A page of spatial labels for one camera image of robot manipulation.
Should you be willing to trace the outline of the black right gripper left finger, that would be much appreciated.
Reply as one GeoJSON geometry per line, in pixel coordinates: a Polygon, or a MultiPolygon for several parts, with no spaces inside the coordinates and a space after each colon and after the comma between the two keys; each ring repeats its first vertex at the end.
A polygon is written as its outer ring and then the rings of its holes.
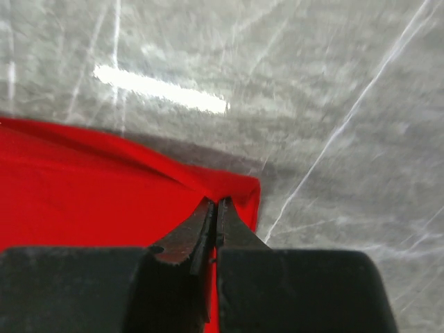
{"type": "Polygon", "coordinates": [[[202,332],[214,204],[148,247],[20,246],[1,255],[2,332],[202,332]]]}

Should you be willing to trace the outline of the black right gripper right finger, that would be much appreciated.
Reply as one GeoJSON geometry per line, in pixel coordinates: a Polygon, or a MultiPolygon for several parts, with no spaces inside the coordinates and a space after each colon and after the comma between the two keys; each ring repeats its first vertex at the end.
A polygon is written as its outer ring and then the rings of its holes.
{"type": "Polygon", "coordinates": [[[355,250],[272,249],[219,203],[220,332],[396,332],[376,265],[355,250]]]}

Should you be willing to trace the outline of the bright red t-shirt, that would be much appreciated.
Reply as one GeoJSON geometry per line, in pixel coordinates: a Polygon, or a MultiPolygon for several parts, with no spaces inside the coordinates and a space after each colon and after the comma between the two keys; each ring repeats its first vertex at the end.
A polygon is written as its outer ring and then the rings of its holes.
{"type": "Polygon", "coordinates": [[[147,246],[205,198],[257,226],[258,179],[183,164],[115,135],[1,119],[1,249],[147,246]]]}

